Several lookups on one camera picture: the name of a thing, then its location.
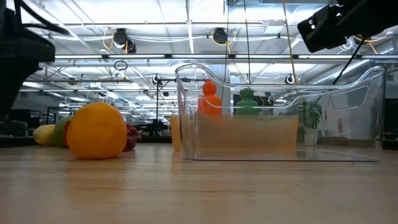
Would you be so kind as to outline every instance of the orange figure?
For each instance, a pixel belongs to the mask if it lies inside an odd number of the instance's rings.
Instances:
[[[217,86],[211,81],[206,80],[203,84],[203,96],[198,100],[198,114],[199,115],[221,115],[221,108],[214,107],[221,106],[221,99],[216,96]]]

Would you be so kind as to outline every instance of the orange toy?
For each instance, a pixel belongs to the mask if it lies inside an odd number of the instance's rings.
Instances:
[[[221,115],[221,99],[216,96],[217,86],[211,81],[206,80],[203,84],[203,97],[198,100],[198,114],[200,115]]]
[[[78,159],[110,159],[126,145],[126,124],[115,107],[90,103],[73,116],[67,141],[70,152]]]

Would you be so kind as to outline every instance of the orange fruit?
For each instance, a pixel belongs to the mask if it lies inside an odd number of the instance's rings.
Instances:
[[[110,159],[126,145],[126,124],[114,106],[90,103],[73,116],[67,141],[78,159]]]

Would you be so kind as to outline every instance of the wall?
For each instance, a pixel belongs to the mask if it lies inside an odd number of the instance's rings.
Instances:
[[[21,93],[17,96],[12,109],[30,109],[36,111],[47,112],[49,106],[59,106],[59,101],[47,95],[41,95],[39,93],[27,93],[21,96]]]

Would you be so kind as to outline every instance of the desk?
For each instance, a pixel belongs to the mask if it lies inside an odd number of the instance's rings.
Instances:
[[[78,161],[68,149],[0,149],[0,223],[396,223],[398,152],[383,157],[200,162],[138,144]]]

